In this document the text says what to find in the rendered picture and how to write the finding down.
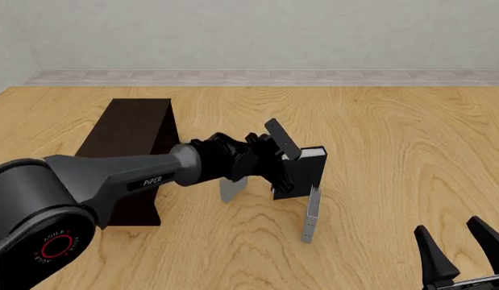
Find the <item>dark brown wooden cabinet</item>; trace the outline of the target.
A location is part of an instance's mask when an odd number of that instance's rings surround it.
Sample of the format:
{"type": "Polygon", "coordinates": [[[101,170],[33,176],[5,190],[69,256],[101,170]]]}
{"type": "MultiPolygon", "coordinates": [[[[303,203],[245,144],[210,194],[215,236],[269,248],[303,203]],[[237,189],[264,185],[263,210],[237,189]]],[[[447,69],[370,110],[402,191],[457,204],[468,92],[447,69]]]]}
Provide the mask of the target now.
{"type": "MultiPolygon", "coordinates": [[[[180,143],[169,99],[122,99],[110,101],[75,156],[167,154],[180,143]]],[[[158,189],[151,188],[116,202],[109,226],[159,226],[155,206],[158,189]]]]}

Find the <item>black book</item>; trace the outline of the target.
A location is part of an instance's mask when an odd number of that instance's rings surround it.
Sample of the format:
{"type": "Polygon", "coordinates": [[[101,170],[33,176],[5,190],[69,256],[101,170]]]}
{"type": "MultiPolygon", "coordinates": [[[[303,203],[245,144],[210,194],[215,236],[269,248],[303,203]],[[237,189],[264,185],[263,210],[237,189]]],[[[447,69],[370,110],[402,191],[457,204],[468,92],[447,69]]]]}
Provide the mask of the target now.
{"type": "Polygon", "coordinates": [[[271,188],[273,200],[284,200],[294,197],[310,195],[310,188],[319,188],[323,170],[326,164],[327,153],[325,147],[302,148],[298,160],[291,160],[287,155],[282,156],[287,176],[293,185],[290,193],[282,193],[271,188]]]}

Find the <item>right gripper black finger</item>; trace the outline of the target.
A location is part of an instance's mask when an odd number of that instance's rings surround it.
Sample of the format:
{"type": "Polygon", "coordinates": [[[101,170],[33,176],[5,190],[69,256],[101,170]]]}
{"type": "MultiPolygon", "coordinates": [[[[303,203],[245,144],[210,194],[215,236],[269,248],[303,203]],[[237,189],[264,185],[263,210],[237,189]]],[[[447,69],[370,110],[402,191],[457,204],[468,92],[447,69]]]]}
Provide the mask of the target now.
{"type": "Polygon", "coordinates": [[[422,285],[453,286],[453,279],[460,272],[437,246],[428,229],[423,225],[417,226],[414,237],[422,263],[422,285]]]}
{"type": "Polygon", "coordinates": [[[471,217],[466,225],[482,248],[493,271],[499,271],[499,233],[477,216],[471,217]]]}

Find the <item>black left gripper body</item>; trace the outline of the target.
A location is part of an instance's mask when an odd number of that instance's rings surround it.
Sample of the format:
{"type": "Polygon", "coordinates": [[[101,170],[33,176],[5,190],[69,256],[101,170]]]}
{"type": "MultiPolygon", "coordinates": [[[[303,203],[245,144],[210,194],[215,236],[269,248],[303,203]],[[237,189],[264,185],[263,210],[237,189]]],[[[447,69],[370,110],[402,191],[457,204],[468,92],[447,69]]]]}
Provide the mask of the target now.
{"type": "Polygon", "coordinates": [[[258,136],[251,132],[245,139],[257,158],[256,166],[252,169],[252,176],[260,176],[271,182],[272,173],[277,169],[285,169],[282,161],[284,152],[270,135],[258,136]]]}

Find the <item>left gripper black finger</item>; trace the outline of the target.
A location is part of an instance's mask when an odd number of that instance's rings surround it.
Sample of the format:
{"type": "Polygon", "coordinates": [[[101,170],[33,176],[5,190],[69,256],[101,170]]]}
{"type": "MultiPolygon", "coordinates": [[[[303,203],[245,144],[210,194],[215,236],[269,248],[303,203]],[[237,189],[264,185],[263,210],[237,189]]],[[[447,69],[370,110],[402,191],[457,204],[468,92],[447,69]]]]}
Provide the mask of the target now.
{"type": "Polygon", "coordinates": [[[277,169],[274,173],[271,174],[271,185],[274,190],[280,193],[290,193],[294,190],[294,186],[291,183],[286,170],[277,169]]]}

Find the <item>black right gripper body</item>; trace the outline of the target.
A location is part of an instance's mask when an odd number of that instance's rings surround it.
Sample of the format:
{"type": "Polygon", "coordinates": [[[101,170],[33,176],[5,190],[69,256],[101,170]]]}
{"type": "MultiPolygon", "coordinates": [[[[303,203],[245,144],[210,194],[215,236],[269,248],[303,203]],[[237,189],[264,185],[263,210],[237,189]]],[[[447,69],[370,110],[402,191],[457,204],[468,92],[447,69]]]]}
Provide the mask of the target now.
{"type": "Polygon", "coordinates": [[[428,285],[423,290],[499,290],[499,275],[463,280],[447,286],[428,285]]]}

